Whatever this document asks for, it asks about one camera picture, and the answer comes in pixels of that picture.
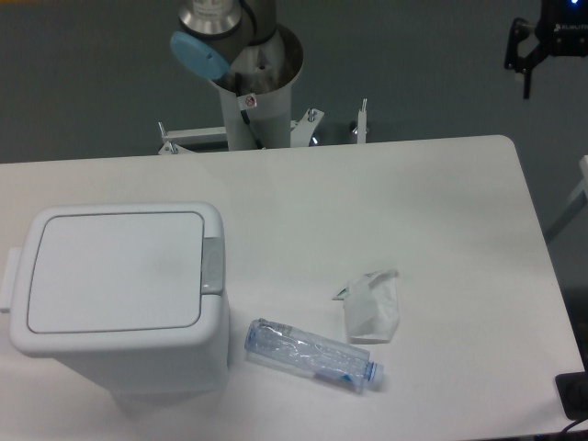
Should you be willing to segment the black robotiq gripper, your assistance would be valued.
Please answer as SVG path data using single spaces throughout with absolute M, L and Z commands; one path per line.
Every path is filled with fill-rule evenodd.
M 534 35 L 537 46 L 522 56 L 519 45 Z M 503 67 L 523 75 L 523 99 L 530 98 L 532 73 L 549 54 L 587 56 L 587 0 L 543 0 L 537 25 L 521 17 L 512 22 Z

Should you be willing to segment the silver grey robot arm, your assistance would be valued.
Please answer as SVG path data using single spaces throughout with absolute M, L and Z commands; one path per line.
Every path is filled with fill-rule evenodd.
M 272 93 L 300 72 L 303 49 L 277 23 L 274 1 L 185 1 L 178 20 L 180 29 L 170 39 L 175 58 L 236 96 Z M 544 1 L 538 22 L 513 21 L 503 66 L 523 75 L 523 96 L 529 97 L 532 73 L 548 56 L 586 54 L 586 2 Z

